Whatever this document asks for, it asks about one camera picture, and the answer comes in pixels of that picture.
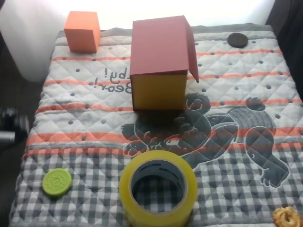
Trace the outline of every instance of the packing tape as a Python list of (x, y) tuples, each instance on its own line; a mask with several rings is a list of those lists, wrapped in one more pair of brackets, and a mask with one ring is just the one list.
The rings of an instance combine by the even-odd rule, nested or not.
[[(183, 198), (172, 210), (156, 213), (144, 209), (133, 196), (135, 184), (146, 176), (171, 180)], [(130, 161), (122, 172), (119, 193), (125, 217), (132, 227), (183, 227), (197, 198), (197, 182), (193, 169), (180, 156), (163, 150), (147, 151)]]

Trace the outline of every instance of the quilted blanket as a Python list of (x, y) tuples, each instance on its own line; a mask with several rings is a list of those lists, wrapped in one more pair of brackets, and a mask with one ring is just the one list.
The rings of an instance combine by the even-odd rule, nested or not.
[[(186, 110), (149, 116), (132, 109), (131, 30), (102, 32), (94, 54), (69, 51), (59, 33), (27, 141), (11, 227), (128, 226), (121, 173), (163, 149), (193, 168), (198, 195), (188, 226), (273, 227), (272, 213), (303, 214), (303, 107), (269, 26), (193, 27), (199, 83), (188, 75)], [(245, 34), (243, 49), (227, 44)], [(64, 168), (70, 190), (54, 200), (44, 175)], [(162, 189), (155, 197), (154, 189)], [(137, 201), (152, 211), (178, 203), (170, 182), (144, 182)]]

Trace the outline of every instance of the toy house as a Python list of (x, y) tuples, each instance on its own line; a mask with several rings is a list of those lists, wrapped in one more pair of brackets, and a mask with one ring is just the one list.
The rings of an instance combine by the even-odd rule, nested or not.
[(64, 31), (71, 52), (97, 52), (101, 31), (96, 12), (71, 11)]
[(182, 110), (188, 70), (199, 82), (193, 31), (184, 16), (133, 22), (134, 110)]

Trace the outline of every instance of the orange stripe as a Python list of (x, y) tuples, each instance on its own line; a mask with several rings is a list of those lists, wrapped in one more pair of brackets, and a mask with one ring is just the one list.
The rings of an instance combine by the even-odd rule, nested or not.
[[(291, 99), (293, 103), (302, 103), (302, 100), (299, 98)], [(275, 104), (288, 104), (288, 99), (270, 99), (270, 100), (262, 100), (261, 101), (265, 105), (275, 105)], [(211, 106), (221, 106), (220, 102), (211, 102)], [(227, 105), (246, 105), (245, 100), (227, 100), (224, 101), (224, 106)], [(72, 103), (67, 105), (46, 105), (39, 107), (36, 110), (36, 114), (46, 112), (46, 111), (59, 111), (59, 110), (69, 110), (69, 109), (86, 109), (86, 104), (83, 103)], [(109, 112), (121, 112), (121, 111), (132, 111), (133, 108), (131, 106), (126, 107), (109, 107), (100, 104), (90, 105), (89, 109), (100, 109)]]
[[(216, 76), (219, 76), (220, 78), (229, 78), (229, 77), (256, 77), (256, 76), (274, 76), (278, 75), (279, 71), (273, 71), (273, 72), (255, 72), (252, 74), (240, 74), (240, 73), (227, 73), (223, 75), (216, 75), (216, 74), (205, 74), (199, 76), (200, 79), (207, 79), (207, 78), (216, 78)], [(290, 76), (290, 73), (288, 72), (282, 72), (283, 75)], [(188, 76), (187, 79), (195, 79), (193, 76)], [(61, 83), (68, 83), (68, 84), (77, 84), (77, 85), (89, 85), (89, 83), (92, 82), (81, 82), (77, 80), (72, 79), (62, 79), (62, 80), (48, 80), (44, 83), (44, 86), (48, 86), (50, 84), (61, 84)], [(121, 80), (119, 84), (127, 84), (130, 83), (130, 80)], [(101, 81), (97, 82), (97, 84), (93, 83), (93, 85), (108, 85), (108, 84), (116, 84), (115, 81)]]
[[(93, 82), (80, 82), (72, 79), (62, 79), (62, 80), (48, 80), (44, 83), (44, 86), (50, 85), (50, 84), (61, 84), (61, 83), (67, 83), (67, 84), (77, 84), (77, 85), (89, 85), (89, 83)], [(119, 84), (127, 84), (130, 83), (130, 80), (120, 80)], [(100, 85), (108, 85), (108, 84), (117, 84), (115, 81), (102, 81), (93, 83), (92, 85), (100, 86)]]
[[(301, 149), (303, 146), (300, 142), (292, 142), (292, 143), (278, 143), (275, 144), (273, 150), (277, 148), (298, 148)], [(234, 143), (229, 146), (229, 149), (245, 149), (245, 144)], [(23, 159), (27, 158), (28, 156), (33, 155), (56, 155), (56, 154), (114, 154), (114, 155), (123, 155), (126, 157), (133, 157), (141, 154), (138, 152), (137, 154), (130, 156), (124, 154), (122, 149), (111, 149), (111, 148), (55, 148), (55, 149), (32, 149), (29, 150), (27, 153), (24, 154)]]
[(96, 61), (105, 61), (105, 60), (129, 60), (131, 57), (100, 57), (100, 58), (89, 58), (89, 57), (55, 57), (52, 59), (52, 61), (57, 60), (77, 60), (77, 61), (93, 61), (93, 59), (96, 59)]
[[(238, 129), (238, 137), (244, 137), (249, 129)], [(275, 128), (276, 132), (274, 137), (286, 137), (286, 136), (301, 136), (303, 127), (281, 127)], [(71, 133), (42, 133), (32, 135), (27, 140), (27, 145), (33, 143), (45, 143), (45, 142), (72, 142), (83, 141), (108, 141), (108, 142), (119, 142), (129, 143), (130, 141), (125, 139), (123, 135), (106, 133), (106, 132), (71, 132)]]
[[(212, 55), (212, 53), (215, 54), (243, 54), (243, 53), (270, 53), (271, 50), (267, 49), (259, 49), (259, 50), (252, 50), (252, 51), (216, 51), (216, 52), (197, 52), (197, 56), (203, 56), (203, 55)], [(279, 50), (274, 50), (274, 53), (282, 53)], [(105, 61), (105, 60), (129, 60), (131, 57), (130, 56), (125, 56), (125, 57), (100, 57), (100, 58), (95, 58), (96, 61)], [(93, 58), (89, 57), (55, 57), (52, 59), (52, 61), (57, 61), (57, 60), (77, 60), (77, 61), (93, 61)]]
[[(69, 110), (69, 109), (86, 109), (86, 105), (83, 103), (72, 103), (67, 105), (46, 105), (39, 107), (36, 110), (36, 114), (45, 111), (58, 111), (58, 110)], [(100, 104), (89, 105), (89, 109), (100, 109), (109, 112), (119, 112), (119, 111), (132, 111), (132, 107), (109, 107)]]
[[(244, 54), (244, 53), (270, 53), (271, 50), (267, 49), (258, 49), (258, 50), (252, 50), (252, 51), (216, 51), (216, 52), (197, 52), (196, 54), (198, 56), (203, 55), (216, 55), (216, 54)], [(274, 53), (282, 53), (282, 51), (274, 50)]]

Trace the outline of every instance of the green disc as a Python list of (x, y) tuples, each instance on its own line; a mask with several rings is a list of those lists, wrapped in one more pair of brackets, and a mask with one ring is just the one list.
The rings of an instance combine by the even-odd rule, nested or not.
[(71, 187), (71, 175), (65, 169), (53, 169), (44, 176), (42, 187), (46, 194), (60, 197)]

